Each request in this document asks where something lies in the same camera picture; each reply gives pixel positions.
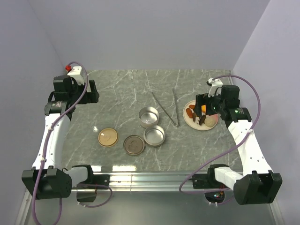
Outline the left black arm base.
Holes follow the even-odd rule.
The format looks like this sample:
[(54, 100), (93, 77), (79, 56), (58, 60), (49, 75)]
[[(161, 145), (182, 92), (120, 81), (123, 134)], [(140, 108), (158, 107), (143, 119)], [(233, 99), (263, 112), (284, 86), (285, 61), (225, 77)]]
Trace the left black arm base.
[(109, 190), (110, 175), (95, 174), (91, 165), (76, 165), (67, 174), (71, 177), (72, 187), (91, 189), (91, 192), (77, 192), (76, 199), (80, 205), (93, 203), (98, 190)]

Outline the white steamed bun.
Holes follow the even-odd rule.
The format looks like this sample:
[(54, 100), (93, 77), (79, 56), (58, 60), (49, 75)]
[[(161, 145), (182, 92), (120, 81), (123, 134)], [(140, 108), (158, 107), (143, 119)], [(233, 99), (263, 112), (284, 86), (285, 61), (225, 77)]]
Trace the white steamed bun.
[(204, 120), (204, 124), (207, 126), (207, 127), (214, 127), (216, 125), (216, 119), (214, 117), (206, 117), (206, 119)]

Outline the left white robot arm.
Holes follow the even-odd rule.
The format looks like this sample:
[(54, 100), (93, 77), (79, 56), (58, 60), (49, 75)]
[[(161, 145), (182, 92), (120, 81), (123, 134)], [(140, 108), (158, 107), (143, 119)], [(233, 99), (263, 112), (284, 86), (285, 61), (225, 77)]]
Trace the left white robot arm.
[(76, 104), (97, 103), (99, 93), (94, 80), (84, 83), (69, 75), (53, 80), (54, 90), (45, 105), (45, 130), (41, 146), (31, 169), (24, 170), (22, 181), (38, 200), (67, 198), (72, 187), (90, 188), (95, 177), (90, 165), (76, 165), (63, 171), (61, 165), (64, 138)]

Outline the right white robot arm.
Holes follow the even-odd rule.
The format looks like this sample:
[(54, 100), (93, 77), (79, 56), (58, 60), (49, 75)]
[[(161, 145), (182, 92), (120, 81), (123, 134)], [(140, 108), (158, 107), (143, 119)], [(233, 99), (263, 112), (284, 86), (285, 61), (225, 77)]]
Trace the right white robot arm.
[(240, 107), (239, 92), (236, 85), (221, 85), (195, 97), (196, 114), (205, 106), (206, 115), (219, 114), (225, 122), (237, 145), (243, 168), (243, 174), (238, 174), (227, 165), (210, 165), (207, 183), (214, 188), (224, 184), (233, 191), (240, 205), (272, 203), (282, 185), (282, 177), (267, 163), (249, 111)]

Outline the brown mushroom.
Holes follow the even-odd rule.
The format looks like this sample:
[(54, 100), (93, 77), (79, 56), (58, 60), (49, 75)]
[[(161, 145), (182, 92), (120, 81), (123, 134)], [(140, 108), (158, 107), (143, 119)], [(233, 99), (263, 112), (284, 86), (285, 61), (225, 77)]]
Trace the brown mushroom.
[(193, 122), (196, 121), (196, 118), (197, 118), (197, 114), (195, 112), (193, 112), (193, 117), (192, 117)]

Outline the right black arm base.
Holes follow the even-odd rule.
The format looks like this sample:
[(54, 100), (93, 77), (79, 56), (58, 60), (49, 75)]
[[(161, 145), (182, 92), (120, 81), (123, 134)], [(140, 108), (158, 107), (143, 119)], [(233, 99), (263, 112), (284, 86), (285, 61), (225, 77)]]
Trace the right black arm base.
[(229, 201), (229, 199), (225, 200), (225, 189), (228, 189), (228, 187), (215, 179), (214, 169), (219, 167), (228, 166), (225, 164), (210, 165), (207, 173), (195, 174), (190, 178), (193, 183), (193, 189), (216, 189), (216, 191), (204, 192), (206, 200), (216, 206), (225, 204)]

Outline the orange sweet potato piece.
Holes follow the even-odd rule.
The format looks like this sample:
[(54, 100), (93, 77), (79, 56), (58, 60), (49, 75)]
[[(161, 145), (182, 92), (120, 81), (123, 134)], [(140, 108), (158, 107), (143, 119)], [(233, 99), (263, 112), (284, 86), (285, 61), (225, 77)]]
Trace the orange sweet potato piece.
[(203, 113), (206, 113), (206, 105), (202, 105), (201, 110), (202, 110)]

